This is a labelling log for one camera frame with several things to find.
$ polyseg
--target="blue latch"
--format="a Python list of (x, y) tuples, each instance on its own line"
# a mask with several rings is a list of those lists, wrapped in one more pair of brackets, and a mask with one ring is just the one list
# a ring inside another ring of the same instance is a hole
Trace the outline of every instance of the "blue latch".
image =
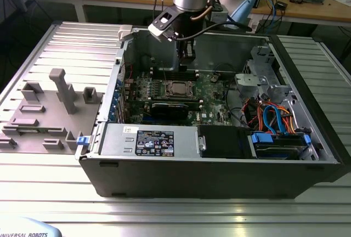
[(308, 145), (311, 145), (311, 137), (309, 137), (309, 135), (307, 135), (307, 134), (305, 134), (304, 136), (303, 136), (303, 138), (305, 139), (305, 141), (306, 141), (306, 144), (308, 144)]
[(89, 145), (89, 143), (90, 143), (90, 136), (77, 138), (77, 145)]
[(271, 134), (254, 133), (251, 135), (252, 143), (273, 143)]

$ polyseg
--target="black plastic cover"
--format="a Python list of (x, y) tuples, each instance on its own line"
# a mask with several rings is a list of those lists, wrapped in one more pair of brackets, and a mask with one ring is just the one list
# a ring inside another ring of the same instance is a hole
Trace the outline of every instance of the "black plastic cover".
[(201, 151), (201, 157), (214, 157), (225, 159), (250, 159), (252, 158), (248, 143), (247, 129), (235, 126), (210, 126), (197, 127), (198, 135), (205, 138), (206, 150)]

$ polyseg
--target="side panel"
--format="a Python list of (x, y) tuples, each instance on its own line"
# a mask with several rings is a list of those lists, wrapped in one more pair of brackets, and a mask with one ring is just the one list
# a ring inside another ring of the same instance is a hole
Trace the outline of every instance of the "side panel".
[(330, 177), (330, 179), (328, 180), (335, 181), (350, 171), (350, 154), (347, 152), (345, 146), (343, 145), (339, 136), (333, 129), (328, 118), (326, 117), (320, 105), (316, 101), (304, 78), (296, 68), (296, 65), (292, 61), (291, 57), (289, 56), (284, 45), (279, 40), (278, 36), (271, 36), (270, 40), (276, 51), (275, 54), (279, 56), (280, 62), (283, 64), (286, 73), (290, 77), (290, 84), (293, 85), (293, 89), (295, 88), (298, 91), (296, 95), (298, 96), (298, 98), (300, 98), (300, 100), (304, 102), (307, 110), (309, 111), (312, 119), (316, 123), (320, 133), (325, 139), (328, 147), (332, 151), (336, 160), (343, 164), (343, 169), (340, 170), (334, 176)]
[(80, 159), (100, 196), (292, 199), (341, 165)]

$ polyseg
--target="power supply label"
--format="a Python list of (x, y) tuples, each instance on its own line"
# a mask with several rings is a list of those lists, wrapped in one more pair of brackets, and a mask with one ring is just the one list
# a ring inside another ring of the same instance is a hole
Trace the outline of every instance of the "power supply label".
[(137, 156), (174, 156), (174, 132), (139, 130), (135, 154)]

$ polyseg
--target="screw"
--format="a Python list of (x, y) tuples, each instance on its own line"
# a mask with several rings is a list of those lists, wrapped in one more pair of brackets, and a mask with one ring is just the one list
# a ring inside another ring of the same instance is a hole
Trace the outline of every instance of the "screw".
[(199, 145), (199, 149), (200, 151), (205, 151), (206, 150), (205, 145)]

